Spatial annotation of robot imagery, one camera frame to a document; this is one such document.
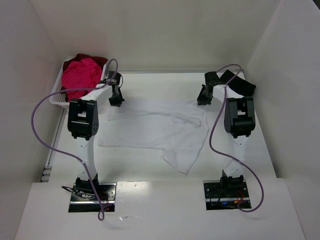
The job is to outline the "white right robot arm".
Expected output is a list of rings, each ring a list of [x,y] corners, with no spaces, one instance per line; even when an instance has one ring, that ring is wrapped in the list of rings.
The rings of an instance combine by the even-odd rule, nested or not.
[[[230,70],[220,77],[217,72],[209,71],[204,74],[205,84],[202,85],[197,97],[199,106],[210,105],[215,98],[222,103],[218,116],[209,135],[209,147],[215,153],[230,158],[222,170],[219,194],[238,192],[244,186],[242,161],[249,136],[256,127],[255,107],[252,95],[256,86],[240,78]],[[212,137],[219,118],[224,115],[225,132],[233,140],[232,153],[223,153],[212,145]]]

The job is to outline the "white t shirt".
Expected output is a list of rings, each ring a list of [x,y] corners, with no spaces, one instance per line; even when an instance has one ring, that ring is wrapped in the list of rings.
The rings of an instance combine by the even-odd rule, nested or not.
[[[208,131],[207,112],[196,103],[136,99],[106,111],[97,144],[162,150],[162,158],[187,175]]]

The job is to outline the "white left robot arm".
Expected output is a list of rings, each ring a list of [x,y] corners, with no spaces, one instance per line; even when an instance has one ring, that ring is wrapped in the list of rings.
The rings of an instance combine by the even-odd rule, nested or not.
[[[125,101],[121,86],[123,76],[120,73],[109,71],[107,76],[98,83],[103,86],[111,77],[115,77],[103,89],[93,90],[79,99],[69,103],[67,128],[76,143],[76,156],[80,158],[82,168],[75,180],[74,191],[77,194],[94,196],[99,190],[98,173],[94,162],[94,138],[99,129],[98,106],[109,101],[112,107],[120,107]]]

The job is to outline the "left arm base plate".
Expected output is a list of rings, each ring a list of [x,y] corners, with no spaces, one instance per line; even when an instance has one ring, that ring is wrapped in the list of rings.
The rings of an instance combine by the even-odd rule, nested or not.
[[[98,199],[100,199],[105,213],[115,211],[116,200],[116,183],[102,183],[98,186],[98,197],[92,190],[80,190],[76,185],[71,187],[63,187],[71,193],[68,212],[69,213],[88,213],[99,212],[101,207]]]

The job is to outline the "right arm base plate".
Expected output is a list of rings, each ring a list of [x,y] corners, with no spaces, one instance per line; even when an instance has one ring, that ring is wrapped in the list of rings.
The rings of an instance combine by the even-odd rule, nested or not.
[[[251,209],[250,196],[247,184],[244,181],[242,186],[236,188],[228,188],[221,192],[221,183],[219,181],[204,181],[204,196],[206,210],[235,210],[240,207],[242,209]]]

